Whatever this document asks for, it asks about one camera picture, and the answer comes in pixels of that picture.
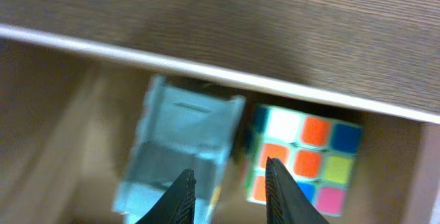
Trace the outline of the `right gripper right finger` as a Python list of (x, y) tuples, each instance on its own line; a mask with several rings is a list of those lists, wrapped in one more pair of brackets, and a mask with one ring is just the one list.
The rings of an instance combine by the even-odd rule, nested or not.
[(267, 158), (265, 195), (267, 224), (329, 224), (278, 158)]

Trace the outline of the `yellow grey toy truck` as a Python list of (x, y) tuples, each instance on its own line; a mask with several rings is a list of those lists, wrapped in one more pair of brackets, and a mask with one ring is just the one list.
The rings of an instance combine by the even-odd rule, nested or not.
[(210, 223), (245, 97), (218, 97), (195, 82), (181, 88), (153, 76), (143, 106), (113, 211), (136, 223), (190, 168), (197, 180), (194, 222)]

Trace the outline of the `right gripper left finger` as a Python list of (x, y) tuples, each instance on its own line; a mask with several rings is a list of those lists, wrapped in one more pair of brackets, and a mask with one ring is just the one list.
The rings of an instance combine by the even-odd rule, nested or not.
[(193, 224), (195, 184), (193, 169), (185, 169), (157, 203), (136, 224)]

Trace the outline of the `multicoloured puzzle cube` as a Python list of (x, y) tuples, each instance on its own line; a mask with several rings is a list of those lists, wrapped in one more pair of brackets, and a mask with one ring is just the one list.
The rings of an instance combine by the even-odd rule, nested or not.
[(278, 158), (317, 211), (341, 216), (362, 133), (354, 123), (257, 106), (248, 137), (246, 199), (266, 202), (266, 160)]

